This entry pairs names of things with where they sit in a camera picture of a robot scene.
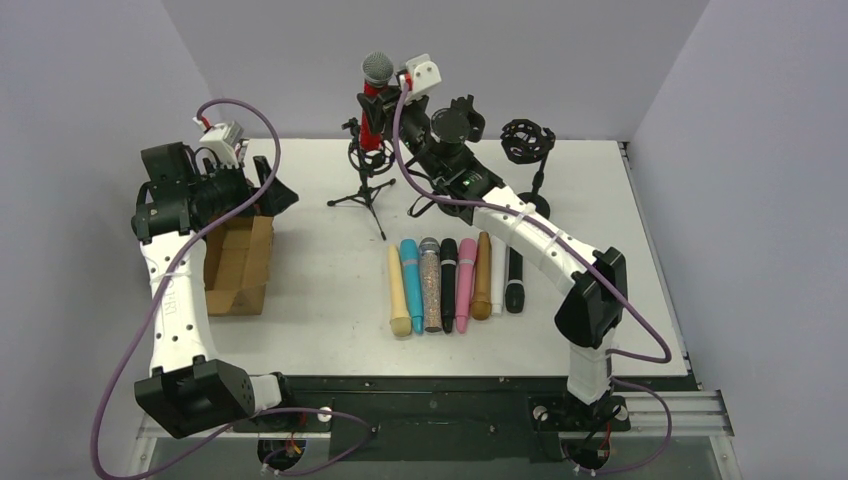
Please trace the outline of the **white microphone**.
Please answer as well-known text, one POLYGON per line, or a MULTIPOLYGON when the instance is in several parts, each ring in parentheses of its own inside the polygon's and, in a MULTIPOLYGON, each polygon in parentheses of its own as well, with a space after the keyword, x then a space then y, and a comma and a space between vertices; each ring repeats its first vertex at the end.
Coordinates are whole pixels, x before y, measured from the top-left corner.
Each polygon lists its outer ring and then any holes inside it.
POLYGON ((494 237, 492 239, 491 305, 492 315, 501 316, 504 310, 505 281, 507 269, 507 246, 494 237))

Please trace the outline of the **black round-base shock-mount stand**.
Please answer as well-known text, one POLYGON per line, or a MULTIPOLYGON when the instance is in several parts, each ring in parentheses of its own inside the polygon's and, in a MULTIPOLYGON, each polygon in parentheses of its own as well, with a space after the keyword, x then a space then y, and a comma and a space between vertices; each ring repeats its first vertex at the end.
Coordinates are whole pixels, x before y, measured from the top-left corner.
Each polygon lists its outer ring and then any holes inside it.
POLYGON ((507 159, 513 164, 538 165, 531 190, 519 193, 518 197, 525 203, 532 203, 541 216, 549 218, 550 204, 540 194, 540 190, 545 179, 548 156, 555 146, 555 133, 529 119, 513 119, 502 127, 500 141, 507 159))

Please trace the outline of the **black clip microphone stand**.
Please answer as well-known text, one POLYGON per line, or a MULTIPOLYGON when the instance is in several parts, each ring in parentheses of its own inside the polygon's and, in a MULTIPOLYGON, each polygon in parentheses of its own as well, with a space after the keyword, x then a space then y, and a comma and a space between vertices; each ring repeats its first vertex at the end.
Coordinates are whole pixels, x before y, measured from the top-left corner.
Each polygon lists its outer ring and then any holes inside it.
POLYGON ((469 125, 467 140, 471 143, 478 143, 483 137, 486 121, 476 110, 474 101, 475 96, 473 94, 457 97, 451 101, 450 108, 459 112, 461 117, 467 121, 469 125))

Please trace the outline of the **silver glitter microphone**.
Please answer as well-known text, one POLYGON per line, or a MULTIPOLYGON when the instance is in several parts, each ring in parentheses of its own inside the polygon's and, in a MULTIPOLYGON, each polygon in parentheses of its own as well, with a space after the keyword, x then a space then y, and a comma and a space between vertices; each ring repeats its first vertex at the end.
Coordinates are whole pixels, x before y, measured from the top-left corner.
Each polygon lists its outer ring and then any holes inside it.
POLYGON ((443 330, 441 319, 441 266, 439 243, 435 238, 425 237, 419 244, 420 278, 423 299, 423 323, 427 333, 443 330))

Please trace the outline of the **cream microphone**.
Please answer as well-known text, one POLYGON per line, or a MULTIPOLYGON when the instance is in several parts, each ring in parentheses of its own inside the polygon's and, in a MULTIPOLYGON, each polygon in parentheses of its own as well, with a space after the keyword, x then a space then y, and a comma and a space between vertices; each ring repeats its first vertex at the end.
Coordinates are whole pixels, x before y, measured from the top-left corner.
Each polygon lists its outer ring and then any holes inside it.
POLYGON ((406 304, 399 250, 394 244, 388 247, 387 264, 390 295, 389 325, 395 337, 406 337, 412 333, 412 319, 406 304))

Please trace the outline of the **gold microphone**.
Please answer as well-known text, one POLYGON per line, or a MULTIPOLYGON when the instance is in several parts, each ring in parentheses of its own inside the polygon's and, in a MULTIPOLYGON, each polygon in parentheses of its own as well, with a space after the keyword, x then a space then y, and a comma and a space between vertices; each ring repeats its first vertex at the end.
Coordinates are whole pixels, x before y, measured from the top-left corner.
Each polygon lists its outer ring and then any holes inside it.
POLYGON ((491 303, 491 239, 482 231, 478 236, 475 262, 474 289, 470 311, 475 320, 487 320, 492 312, 491 303))

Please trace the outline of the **black tripod shock-mount stand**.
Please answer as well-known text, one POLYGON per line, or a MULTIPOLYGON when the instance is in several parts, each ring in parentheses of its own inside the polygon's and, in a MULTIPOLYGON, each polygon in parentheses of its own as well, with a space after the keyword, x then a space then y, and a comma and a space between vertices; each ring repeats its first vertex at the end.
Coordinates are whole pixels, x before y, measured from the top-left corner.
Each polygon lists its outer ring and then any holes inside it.
POLYGON ((387 235, 381 225, 374 204, 378 195, 386 188, 396 184, 395 179, 370 185, 369 181, 374 177, 387 173, 395 164, 395 153, 392 152, 383 141, 378 142, 378 148, 374 151, 366 151, 360 142, 362 125, 356 118, 350 118, 341 128, 347 130, 351 135, 347 155, 352 168, 357 172, 359 188, 351 195, 328 200, 326 205, 334 207, 345 202, 353 202, 366 208, 373 217, 382 240, 387 240, 387 235))

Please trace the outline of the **blue microphone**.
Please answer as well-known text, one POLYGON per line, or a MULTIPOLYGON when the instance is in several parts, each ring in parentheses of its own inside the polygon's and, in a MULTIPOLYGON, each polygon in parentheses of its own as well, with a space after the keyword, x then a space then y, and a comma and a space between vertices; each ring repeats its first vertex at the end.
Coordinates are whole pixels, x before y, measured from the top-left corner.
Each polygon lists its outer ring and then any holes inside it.
POLYGON ((414 239, 403 239, 399 246, 404 292, 412 328, 416 334, 424 332, 423 295, 420 279, 419 250, 414 239))

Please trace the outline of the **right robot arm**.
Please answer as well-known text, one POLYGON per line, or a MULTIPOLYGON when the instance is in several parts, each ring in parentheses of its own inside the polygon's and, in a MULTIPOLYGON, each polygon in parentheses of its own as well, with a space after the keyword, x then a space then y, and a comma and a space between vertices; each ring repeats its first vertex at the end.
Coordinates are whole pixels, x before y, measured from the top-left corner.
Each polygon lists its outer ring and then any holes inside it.
POLYGON ((409 150, 454 216, 516 250, 563 294, 554 323, 570 344, 567 391, 586 405, 608 397, 608 351, 627 298, 623 254, 572 238, 476 158, 469 146, 480 141, 485 120, 473 96, 454 99, 433 114, 426 111, 426 97, 409 101, 396 87, 373 96, 360 93, 357 100, 369 129, 409 150))

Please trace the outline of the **black microphone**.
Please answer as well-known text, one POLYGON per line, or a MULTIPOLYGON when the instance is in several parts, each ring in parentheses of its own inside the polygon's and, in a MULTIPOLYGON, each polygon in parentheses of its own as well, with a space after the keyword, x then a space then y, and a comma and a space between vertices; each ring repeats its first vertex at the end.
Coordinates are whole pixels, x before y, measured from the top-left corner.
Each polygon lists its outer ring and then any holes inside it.
POLYGON ((440 244, 441 321, 443 331, 453 331, 456 311, 456 269, 458 245, 455 239, 445 238, 440 244))
POLYGON ((524 259, 513 248, 510 248, 508 253, 505 307, 509 313, 519 314, 523 312, 525 305, 524 259))

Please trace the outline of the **brown cardboard box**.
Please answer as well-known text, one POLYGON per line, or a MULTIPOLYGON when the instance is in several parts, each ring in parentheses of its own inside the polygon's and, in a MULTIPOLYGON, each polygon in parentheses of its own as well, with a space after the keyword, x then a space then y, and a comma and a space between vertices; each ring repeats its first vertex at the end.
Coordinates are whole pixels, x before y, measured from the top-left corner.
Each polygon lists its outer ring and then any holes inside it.
POLYGON ((234 217, 207 235, 204 282, 210 316, 263 312, 273 239, 273 219, 266 216, 234 217))

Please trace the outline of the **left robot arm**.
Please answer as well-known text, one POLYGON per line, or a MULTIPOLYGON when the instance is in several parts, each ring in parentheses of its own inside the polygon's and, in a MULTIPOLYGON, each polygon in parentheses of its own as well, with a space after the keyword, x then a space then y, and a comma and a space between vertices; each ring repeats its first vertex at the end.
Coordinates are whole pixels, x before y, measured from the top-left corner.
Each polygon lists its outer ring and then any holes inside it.
POLYGON ((134 396, 174 438, 282 407, 291 396, 281 373, 250 375, 219 359, 204 267, 209 247, 223 242, 213 230, 229 220, 272 219, 299 197, 263 156, 254 160, 260 183, 252 185, 240 141, 201 146, 211 153, 201 165, 182 142, 142 150, 149 179, 131 218, 149 275, 154 333, 149 374, 135 382, 134 396))

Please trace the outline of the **pink microphone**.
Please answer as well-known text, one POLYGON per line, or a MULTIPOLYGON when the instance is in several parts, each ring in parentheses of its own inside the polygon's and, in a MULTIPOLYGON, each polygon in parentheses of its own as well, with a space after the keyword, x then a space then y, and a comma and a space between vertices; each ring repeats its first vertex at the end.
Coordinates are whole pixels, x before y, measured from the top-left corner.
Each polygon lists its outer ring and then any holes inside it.
POLYGON ((460 242, 455 301, 455 326, 460 334, 464 334, 468 327, 476 254, 477 243, 473 238, 465 238, 460 242))

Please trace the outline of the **red glitter microphone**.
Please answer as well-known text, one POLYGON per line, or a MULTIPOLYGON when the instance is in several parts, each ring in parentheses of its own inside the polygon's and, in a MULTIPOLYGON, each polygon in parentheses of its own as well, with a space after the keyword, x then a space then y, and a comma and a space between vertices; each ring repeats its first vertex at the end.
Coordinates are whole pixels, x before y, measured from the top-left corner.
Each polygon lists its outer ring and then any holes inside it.
POLYGON ((393 62, 381 51, 369 53, 362 61, 363 92, 357 95, 362 109, 360 145, 366 152, 379 150, 385 125, 380 95, 388 88, 394 74, 393 62))

